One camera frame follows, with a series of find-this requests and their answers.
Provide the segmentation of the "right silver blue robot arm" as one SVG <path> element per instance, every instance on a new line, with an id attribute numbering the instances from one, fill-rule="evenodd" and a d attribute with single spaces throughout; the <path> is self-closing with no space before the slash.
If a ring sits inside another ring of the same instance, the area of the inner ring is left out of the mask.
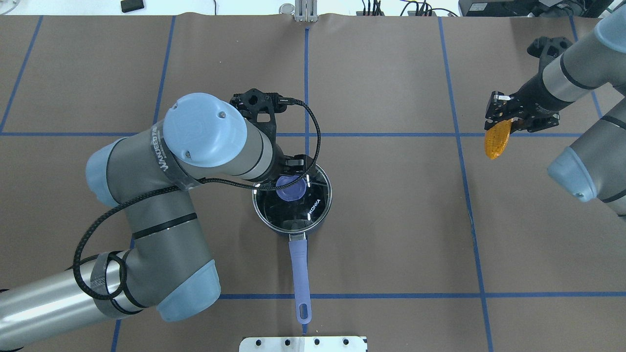
<path id="1" fill-rule="evenodd" d="M 496 159 L 515 132 L 537 133 L 561 123 L 580 100 L 610 86 L 620 100 L 604 113 L 589 109 L 586 127 L 550 163 L 549 177 L 580 202 L 593 199 L 625 220 L 625 8 L 599 20 L 571 42 L 538 37 L 527 47 L 538 71 L 514 93 L 490 93 L 485 109 L 484 152 Z"/>

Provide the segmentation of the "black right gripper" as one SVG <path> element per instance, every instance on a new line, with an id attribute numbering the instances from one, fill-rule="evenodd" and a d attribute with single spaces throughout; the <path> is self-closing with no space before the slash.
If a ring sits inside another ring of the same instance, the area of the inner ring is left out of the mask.
<path id="1" fill-rule="evenodd" d="M 516 93 L 508 96 L 492 91 L 485 112 L 485 130 L 510 118 L 512 133 L 535 133 L 559 126 L 561 100 L 545 86 L 542 78 L 528 80 Z"/>

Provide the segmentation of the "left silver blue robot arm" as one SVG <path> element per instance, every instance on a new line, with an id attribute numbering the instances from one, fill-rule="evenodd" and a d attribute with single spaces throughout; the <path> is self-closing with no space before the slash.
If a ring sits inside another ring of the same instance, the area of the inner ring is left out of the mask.
<path id="1" fill-rule="evenodd" d="M 319 156 L 286 156 L 275 114 L 302 100 L 257 89 L 230 102 L 207 93 L 179 98 L 148 130 L 98 150 L 88 187 L 109 207 L 85 231 L 65 271 L 1 292 L 1 350 L 156 307 L 166 322 L 199 314 L 221 296 L 216 262 L 190 190 L 221 183 L 283 190 L 281 176 L 310 174 Z"/>

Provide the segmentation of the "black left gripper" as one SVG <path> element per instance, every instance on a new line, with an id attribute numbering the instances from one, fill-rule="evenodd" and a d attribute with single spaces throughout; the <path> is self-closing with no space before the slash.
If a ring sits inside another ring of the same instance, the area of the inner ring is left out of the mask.
<path id="1" fill-rule="evenodd" d="M 284 154 L 279 145 L 273 146 L 272 162 L 269 167 L 269 180 L 277 181 L 277 187 L 296 182 L 290 187 L 281 190 L 303 190 L 304 181 L 300 176 L 312 174 L 316 171 L 316 158 L 308 154 Z"/>

